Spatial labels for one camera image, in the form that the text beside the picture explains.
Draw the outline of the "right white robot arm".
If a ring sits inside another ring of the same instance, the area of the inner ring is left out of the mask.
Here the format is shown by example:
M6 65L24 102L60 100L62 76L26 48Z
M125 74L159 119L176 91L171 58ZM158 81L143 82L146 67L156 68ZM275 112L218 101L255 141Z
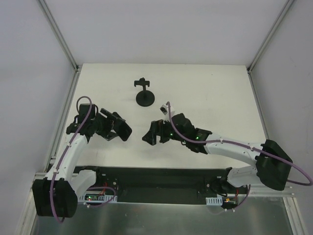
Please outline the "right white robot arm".
M184 114L152 121L142 140L150 145L175 140L195 153L220 155L246 163L245 167L226 169L227 174L220 179L221 190L225 193L251 184L283 191L291 170L292 160L277 142L248 143L226 139L194 127Z

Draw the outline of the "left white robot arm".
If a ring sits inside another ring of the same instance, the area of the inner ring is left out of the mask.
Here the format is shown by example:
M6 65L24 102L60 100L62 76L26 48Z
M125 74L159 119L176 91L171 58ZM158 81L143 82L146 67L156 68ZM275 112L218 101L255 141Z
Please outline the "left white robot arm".
M93 135L107 141L119 137L127 141L131 127L117 113L98 109L95 104L80 104L78 114L66 129L66 142L55 163L43 179L36 179L32 192L38 216L56 217L63 220L74 216L78 199L89 188L99 190L103 178L91 169L73 173L77 162Z

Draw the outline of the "black phone stand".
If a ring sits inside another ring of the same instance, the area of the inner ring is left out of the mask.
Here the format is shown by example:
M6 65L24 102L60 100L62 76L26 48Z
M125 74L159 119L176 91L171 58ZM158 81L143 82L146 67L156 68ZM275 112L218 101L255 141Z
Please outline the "black phone stand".
M142 86L143 90L141 90L136 95L136 102L141 107L149 107L151 106L155 101L155 95L147 90L147 87L150 86L150 81L146 80L144 77L140 78L139 80L134 81L134 86Z

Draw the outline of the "black smartphone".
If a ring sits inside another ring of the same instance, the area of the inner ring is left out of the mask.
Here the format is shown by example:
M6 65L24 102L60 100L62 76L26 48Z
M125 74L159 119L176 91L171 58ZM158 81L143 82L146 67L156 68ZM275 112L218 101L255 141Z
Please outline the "black smartphone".
M131 127L124 120L116 120L114 122L113 130L122 141L127 141L132 134Z

